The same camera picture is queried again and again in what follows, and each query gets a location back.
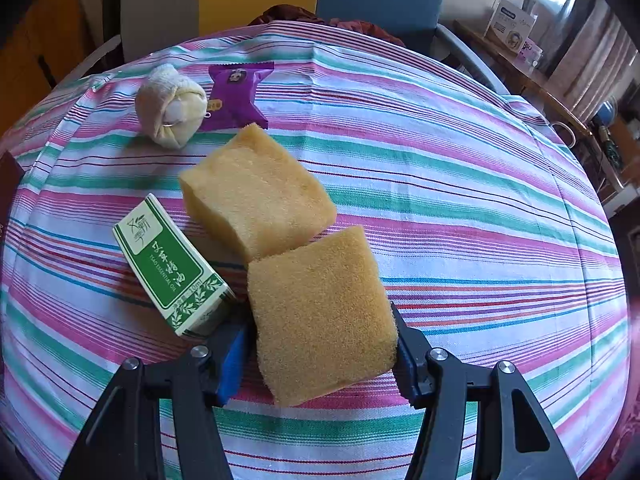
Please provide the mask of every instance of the striped tablecloth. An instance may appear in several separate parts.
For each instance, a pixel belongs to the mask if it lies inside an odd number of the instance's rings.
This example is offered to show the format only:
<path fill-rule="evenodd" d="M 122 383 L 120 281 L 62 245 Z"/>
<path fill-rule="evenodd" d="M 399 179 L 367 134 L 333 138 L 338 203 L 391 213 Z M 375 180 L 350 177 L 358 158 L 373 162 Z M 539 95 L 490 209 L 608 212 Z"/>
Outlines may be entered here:
<path fill-rule="evenodd" d="M 239 295 L 245 274 L 185 214 L 176 175 L 234 130 L 168 151 L 138 133 L 134 96 L 170 62 L 210 89 L 212 63 L 273 60 L 256 103 L 269 133 L 363 224 L 409 325 L 466 362 L 515 362 L 583 471 L 622 407 L 626 300 L 607 220 L 578 162 L 521 98 L 357 33 L 274 22 L 184 43 L 57 89 L 3 137 L 27 171 L 2 252 L 0 420 L 55 478 L 119 363 L 178 355 L 112 225 L 152 191 Z M 169 478 L 179 478 L 162 405 Z M 475 405 L 460 478 L 470 476 Z M 273 406 L 255 361 L 216 409 L 236 479 L 404 477 L 420 428 L 391 374 Z"/>

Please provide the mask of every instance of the sponge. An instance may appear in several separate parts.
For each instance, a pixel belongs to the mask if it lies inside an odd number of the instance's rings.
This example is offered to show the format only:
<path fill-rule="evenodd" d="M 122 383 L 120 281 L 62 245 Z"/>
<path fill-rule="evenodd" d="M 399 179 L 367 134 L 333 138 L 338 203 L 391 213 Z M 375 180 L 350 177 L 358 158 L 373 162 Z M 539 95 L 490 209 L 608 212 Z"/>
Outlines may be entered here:
<path fill-rule="evenodd" d="M 322 184 L 255 123 L 178 180 L 187 213 L 246 263 L 300 247 L 335 222 Z"/>
<path fill-rule="evenodd" d="M 296 406 L 388 371 L 398 332 L 362 226 L 251 262 L 258 366 Z"/>

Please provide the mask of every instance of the wooden cabinet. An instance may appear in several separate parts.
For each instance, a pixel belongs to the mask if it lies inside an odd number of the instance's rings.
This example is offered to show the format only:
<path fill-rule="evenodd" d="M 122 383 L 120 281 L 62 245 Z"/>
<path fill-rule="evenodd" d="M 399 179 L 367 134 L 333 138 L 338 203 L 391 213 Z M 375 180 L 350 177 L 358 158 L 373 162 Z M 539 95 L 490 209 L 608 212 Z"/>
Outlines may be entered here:
<path fill-rule="evenodd" d="M 93 47 L 80 0 L 35 0 L 0 49 L 0 136 Z"/>

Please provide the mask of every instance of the green stripe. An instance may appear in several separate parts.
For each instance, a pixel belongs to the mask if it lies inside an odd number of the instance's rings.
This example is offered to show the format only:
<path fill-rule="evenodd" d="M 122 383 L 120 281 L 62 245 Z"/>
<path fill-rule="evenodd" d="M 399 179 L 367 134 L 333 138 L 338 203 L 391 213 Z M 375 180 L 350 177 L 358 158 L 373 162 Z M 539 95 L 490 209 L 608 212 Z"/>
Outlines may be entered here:
<path fill-rule="evenodd" d="M 49 186 L 64 189 L 81 187 L 83 189 L 180 190 L 175 175 L 88 176 L 76 174 L 74 176 L 55 176 L 50 174 L 46 181 Z M 548 240 L 559 240 L 571 247 L 578 245 L 610 256 L 618 255 L 615 246 L 598 243 L 594 238 L 588 237 L 581 231 L 571 230 L 560 224 L 556 224 L 558 228 L 551 228 L 545 223 L 523 220 L 494 209 L 428 200 L 415 196 L 409 197 L 386 191 L 338 186 L 325 186 L 325 189 L 336 205 L 357 206 L 465 222 L 482 222 L 527 235 L 541 236 Z"/>
<path fill-rule="evenodd" d="M 58 148 L 57 146 L 53 146 L 52 144 L 45 144 L 40 152 L 40 155 L 50 156 L 52 158 L 57 159 L 58 155 L 62 153 L 63 149 L 64 148 Z"/>
<path fill-rule="evenodd" d="M 21 153 L 20 155 L 15 157 L 15 160 L 23 164 L 31 164 L 34 160 L 38 158 L 42 148 L 36 148 L 35 150 L 29 150 L 28 152 Z"/>
<path fill-rule="evenodd" d="M 537 221 L 526 221 L 492 209 L 439 200 L 408 197 L 407 195 L 367 189 L 338 186 L 325 186 L 325 189 L 329 197 L 331 197 L 331 200 L 337 205 L 371 208 L 380 211 L 395 211 L 397 213 L 446 218 L 465 222 L 482 222 L 483 224 L 508 228 L 529 235 L 545 237 L 550 240 L 560 240 L 565 244 L 569 244 L 571 247 L 577 244 L 582 248 L 588 247 L 604 254 L 610 254 L 611 256 L 618 255 L 615 246 L 612 248 L 611 246 L 599 244 L 592 238 L 587 238 L 581 234 L 580 231 L 567 230 L 566 227 L 563 226 L 562 228 L 565 229 L 563 232 L 560 230 L 560 227 L 553 229 Z"/>
<path fill-rule="evenodd" d="M 166 480 L 182 480 L 180 466 L 164 459 L 164 476 L 166 476 Z"/>
<path fill-rule="evenodd" d="M 30 171 L 24 176 L 22 181 L 26 186 L 31 186 L 34 189 L 40 190 L 42 189 L 43 184 L 46 182 L 46 178 L 40 178 L 34 175 L 33 171 Z"/>
<path fill-rule="evenodd" d="M 392 283 L 433 283 L 433 285 L 441 285 L 443 283 L 453 283 L 455 285 L 530 285 L 530 284 L 540 284 L 540 285 L 570 285 L 572 283 L 583 285 L 585 283 L 612 283 L 618 282 L 622 280 L 622 276 L 618 278 L 588 278 L 584 280 L 460 280 L 458 278 L 390 278 L 381 276 L 380 280 L 389 285 Z"/>
<path fill-rule="evenodd" d="M 221 146 L 228 142 L 233 136 L 234 134 L 200 133 L 194 136 L 194 141 L 192 142 L 197 144 Z M 465 178 L 473 182 L 482 182 L 488 186 L 508 190 L 509 192 L 520 195 L 521 197 L 526 198 L 525 202 L 527 203 L 544 203 L 560 210 L 561 212 L 567 210 L 572 218 L 595 227 L 605 235 L 610 234 L 608 224 L 588 215 L 569 203 L 537 191 L 526 184 L 513 180 L 512 178 L 485 172 L 468 164 L 462 164 L 452 160 L 443 160 L 414 151 L 395 150 L 392 148 L 383 148 L 381 146 L 351 142 L 349 140 L 340 140 L 337 137 L 333 139 L 320 139 L 310 136 L 309 134 L 298 136 L 273 135 L 271 137 L 277 140 L 288 150 L 308 150 L 316 153 L 343 155 L 349 158 L 376 160 L 385 163 L 398 164 L 400 167 L 413 166 L 415 168 L 431 168 L 442 174 L 457 178 Z M 86 141 L 72 139 L 69 141 L 66 148 L 71 150 L 84 150 L 94 146 L 113 146 L 115 148 L 127 146 L 129 148 L 133 148 L 148 146 L 149 142 L 150 140 L 142 136 L 127 137 L 122 134 L 108 134 L 99 139 Z"/>
<path fill-rule="evenodd" d="M 6 316 L 13 327 L 18 327 L 22 333 L 42 349 L 47 351 L 65 368 L 82 377 L 85 381 L 97 388 L 104 389 L 113 374 L 100 368 L 53 339 L 50 335 L 39 329 L 31 320 L 21 313 L 10 301 L 6 302 Z"/>
<path fill-rule="evenodd" d="M 274 40 L 287 40 L 287 41 L 296 41 L 296 38 L 292 38 L 291 36 L 286 36 L 284 34 L 270 34 L 268 32 L 262 33 L 256 38 L 251 38 L 249 40 L 244 40 L 240 43 L 236 43 L 234 46 L 238 44 L 242 44 L 244 47 L 242 50 L 246 48 L 250 48 L 252 44 L 255 46 L 264 45 L 268 38 L 273 38 Z M 325 44 L 322 41 L 314 40 L 315 43 Z M 196 61 L 193 63 L 203 64 L 206 62 L 215 62 L 215 63 L 246 63 L 247 58 L 244 52 L 230 52 L 229 45 L 224 44 L 219 47 L 207 47 L 200 48 L 195 53 L 190 53 L 192 55 L 198 56 Z M 175 49 L 175 53 L 179 56 L 180 54 L 184 54 L 185 52 L 182 49 Z M 310 44 L 308 49 L 305 51 L 300 48 L 287 48 L 281 47 L 278 50 L 263 50 L 261 52 L 253 52 L 250 55 L 250 62 L 267 62 L 267 61 L 283 61 L 283 62 L 313 62 L 315 64 L 320 64 L 323 66 L 327 66 L 329 68 L 335 69 L 340 72 L 345 72 L 346 75 L 349 73 L 358 73 L 364 75 L 373 75 L 378 76 L 384 79 L 391 79 L 396 81 L 403 81 L 414 86 L 418 86 L 423 89 L 429 89 L 430 91 L 435 92 L 436 94 L 455 99 L 458 102 L 465 103 L 472 107 L 484 110 L 485 112 L 490 113 L 491 115 L 500 115 L 500 118 L 505 122 L 511 124 L 512 126 L 518 128 L 519 130 L 524 130 L 524 124 L 518 120 L 513 114 L 508 113 L 508 111 L 503 110 L 500 107 L 496 107 L 495 105 L 490 104 L 484 99 L 478 97 L 475 94 L 467 94 L 466 92 L 461 92 L 457 88 L 455 88 L 455 84 L 451 84 L 449 86 L 442 85 L 439 80 L 431 79 L 432 76 L 429 73 L 424 72 L 421 69 L 414 69 L 417 71 L 414 75 L 405 75 L 399 71 L 395 71 L 389 68 L 377 68 L 375 65 L 369 62 L 362 62 L 360 60 L 357 61 L 345 61 L 341 58 L 338 58 L 332 54 L 325 53 L 321 49 L 313 48 Z M 121 70 L 117 74 L 114 75 L 113 79 L 123 79 L 129 77 L 140 77 L 145 76 L 150 72 L 152 66 L 131 66 L 125 70 Z"/>
<path fill-rule="evenodd" d="M 31 340 L 44 348 L 63 366 L 70 368 L 83 379 L 102 389 L 106 387 L 112 376 L 110 372 L 100 368 L 83 356 L 75 354 L 42 332 L 9 302 L 7 303 L 7 316 L 11 323 L 19 326 Z M 625 333 L 626 320 L 620 322 L 609 334 L 593 342 L 590 348 L 573 356 L 567 362 L 530 379 L 529 385 L 534 391 L 551 386 L 552 383 L 559 381 L 567 373 L 587 366 L 590 362 L 592 351 L 593 354 L 605 351 L 617 338 L 624 337 Z M 609 362 L 607 371 L 600 373 L 593 384 L 599 384 L 599 381 L 604 380 L 611 373 L 610 370 L 619 364 L 624 357 L 625 353 L 619 352 L 618 356 Z M 555 420 L 562 418 L 583 398 L 584 396 L 577 396 L 567 405 L 563 405 L 562 412 L 555 414 Z M 162 400 L 160 407 L 162 416 L 172 416 L 170 401 Z M 296 420 L 225 409 L 216 409 L 215 413 L 218 427 L 223 434 L 233 434 L 269 442 L 320 446 L 364 444 L 366 442 L 408 438 L 419 432 L 422 421 L 422 413 L 419 412 L 402 416 L 352 421 Z M 468 410 L 466 421 L 471 422 L 473 416 L 475 416 L 475 408 Z M 60 417 L 67 420 L 69 415 L 65 415 L 64 411 L 62 411 Z"/>
<path fill-rule="evenodd" d="M 298 420 L 214 408 L 223 434 L 269 442 L 327 446 L 397 440 L 418 434 L 422 412 L 369 420 Z"/>
<path fill-rule="evenodd" d="M 597 375 L 590 377 L 582 388 L 583 395 L 573 396 L 569 402 L 562 404 L 562 410 L 555 412 L 549 417 L 552 424 L 557 424 L 562 418 L 566 417 L 571 411 L 578 407 L 580 403 L 586 400 L 614 371 L 620 366 L 622 361 L 626 359 L 627 352 L 619 351 L 615 355 L 610 356 L 606 361 L 606 367 L 598 372 Z"/>
<path fill-rule="evenodd" d="M 55 394 L 48 392 L 40 386 L 34 380 L 33 373 L 26 370 L 24 366 L 26 362 L 25 359 L 21 356 L 14 355 L 11 345 L 2 345 L 2 358 L 20 386 L 27 390 L 27 395 L 31 393 L 31 396 L 39 398 L 38 403 L 40 405 L 46 406 L 48 410 L 51 410 L 57 418 L 63 420 L 69 427 L 80 431 L 84 424 L 84 418 L 65 406 Z"/>
<path fill-rule="evenodd" d="M 590 382 L 589 393 L 596 390 L 606 380 L 606 378 L 608 378 L 609 375 L 614 372 L 614 369 L 621 363 L 621 361 L 625 357 L 626 357 L 626 354 L 624 352 L 619 352 L 614 361 L 607 362 L 608 365 L 607 365 L 606 371 L 600 374 L 599 377 L 597 377 L 594 381 Z M 549 417 L 551 424 L 555 427 L 562 418 L 564 418 L 565 416 L 568 415 L 569 412 L 574 410 L 578 406 L 578 404 L 583 402 L 584 399 L 585 397 L 574 397 L 572 398 L 571 402 L 564 404 L 563 405 L 564 409 L 561 410 L 561 412 L 555 413 Z M 460 465 L 460 468 L 458 469 L 458 477 L 471 473 L 473 463 L 474 463 L 473 459 L 467 460 L 466 462 L 462 463 Z"/>

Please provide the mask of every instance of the chair armrest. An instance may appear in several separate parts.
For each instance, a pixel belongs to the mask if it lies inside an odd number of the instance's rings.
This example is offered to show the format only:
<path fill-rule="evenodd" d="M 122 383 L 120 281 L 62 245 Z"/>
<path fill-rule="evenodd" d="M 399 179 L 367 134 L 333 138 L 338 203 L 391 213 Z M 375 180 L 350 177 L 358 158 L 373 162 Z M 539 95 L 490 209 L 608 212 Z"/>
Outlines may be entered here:
<path fill-rule="evenodd" d="M 89 69 L 91 69 L 98 61 L 100 61 L 106 54 L 116 49 L 122 40 L 120 39 L 120 35 L 117 34 L 109 41 L 105 41 L 101 46 L 96 48 L 91 54 L 84 58 L 84 60 L 76 66 L 71 72 L 69 72 L 62 81 L 60 81 L 56 86 L 60 86 L 72 81 L 76 81 L 80 79 L 84 74 L 86 74 Z"/>
<path fill-rule="evenodd" d="M 484 61 L 447 27 L 439 23 L 436 27 L 435 37 L 448 47 L 476 81 L 498 95 L 510 95 L 510 92 Z"/>

